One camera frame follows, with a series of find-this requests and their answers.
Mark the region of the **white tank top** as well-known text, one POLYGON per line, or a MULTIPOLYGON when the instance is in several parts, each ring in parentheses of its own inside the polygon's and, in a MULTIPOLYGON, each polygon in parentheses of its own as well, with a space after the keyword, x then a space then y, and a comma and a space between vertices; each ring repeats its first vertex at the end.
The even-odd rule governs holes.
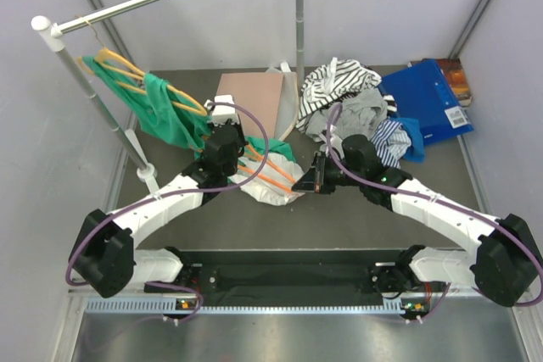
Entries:
MULTIPOLYGON (((238 161, 238 171, 229 178, 231 183, 239 184, 250 178, 262 163, 263 157, 246 153, 238 161)), ((294 192, 293 185, 304 174, 294 161, 279 153, 269 153, 263 169, 250 182, 243 184, 241 190, 259 203, 284 206, 304 195, 294 192)))

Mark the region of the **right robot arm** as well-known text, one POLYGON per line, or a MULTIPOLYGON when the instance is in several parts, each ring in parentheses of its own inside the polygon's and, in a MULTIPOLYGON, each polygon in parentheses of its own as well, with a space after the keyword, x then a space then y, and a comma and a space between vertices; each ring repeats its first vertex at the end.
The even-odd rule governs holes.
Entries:
POLYGON ((337 187, 358 187, 369 202, 415 220, 459 247, 413 245, 402 251, 393 265, 372 275, 382 292, 443 282, 474 288, 500 306, 513 307, 542 277, 542 256, 525 220, 515 214, 499 219, 443 197, 404 170, 383 165, 363 135, 347 137, 331 153, 316 153, 292 189, 331 194, 337 187))

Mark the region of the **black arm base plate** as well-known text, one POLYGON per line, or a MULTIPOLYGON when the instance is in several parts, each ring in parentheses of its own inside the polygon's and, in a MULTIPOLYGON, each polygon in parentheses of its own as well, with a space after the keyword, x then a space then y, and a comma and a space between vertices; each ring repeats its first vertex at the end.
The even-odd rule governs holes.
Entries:
POLYGON ((338 299, 408 292, 437 293, 443 283, 422 283, 407 270, 399 249, 252 249, 180 252, 183 262, 176 286, 202 293, 208 303, 241 298, 261 301, 268 295, 338 299))

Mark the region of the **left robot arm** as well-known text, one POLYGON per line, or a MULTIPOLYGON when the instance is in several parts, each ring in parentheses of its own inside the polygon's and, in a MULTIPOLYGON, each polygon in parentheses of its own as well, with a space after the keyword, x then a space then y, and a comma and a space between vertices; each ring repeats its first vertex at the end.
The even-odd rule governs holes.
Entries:
POLYGON ((157 192, 109 214, 96 209, 84 219, 69 257, 69 274, 111 298, 126 288, 164 282, 174 291, 192 283, 191 269, 171 248, 142 250, 140 244, 158 229, 226 191, 246 142, 241 125, 227 120, 211 126, 203 152, 157 192))

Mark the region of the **orange clothes hanger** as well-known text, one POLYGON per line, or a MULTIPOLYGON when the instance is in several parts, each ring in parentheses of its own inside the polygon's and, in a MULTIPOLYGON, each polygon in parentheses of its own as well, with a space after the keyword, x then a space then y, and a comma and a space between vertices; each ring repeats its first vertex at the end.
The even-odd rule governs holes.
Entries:
POLYGON ((245 147, 244 155, 238 160, 238 173, 245 177, 252 176, 263 165, 254 178, 280 193, 291 193, 292 185, 303 175, 302 168, 280 153, 268 153, 267 159, 251 144, 245 147))

